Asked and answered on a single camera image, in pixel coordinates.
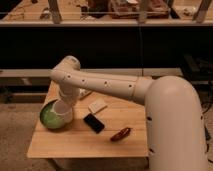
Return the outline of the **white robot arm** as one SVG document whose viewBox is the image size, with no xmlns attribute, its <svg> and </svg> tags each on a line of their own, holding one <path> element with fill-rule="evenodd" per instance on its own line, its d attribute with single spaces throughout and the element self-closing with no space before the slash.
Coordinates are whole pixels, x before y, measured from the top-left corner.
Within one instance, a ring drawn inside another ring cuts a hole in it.
<svg viewBox="0 0 213 171">
<path fill-rule="evenodd" d="M 50 78 L 65 102 L 83 88 L 144 106 L 150 171 L 208 171 L 202 106 L 187 80 L 85 72 L 73 56 L 64 57 Z"/>
</svg>

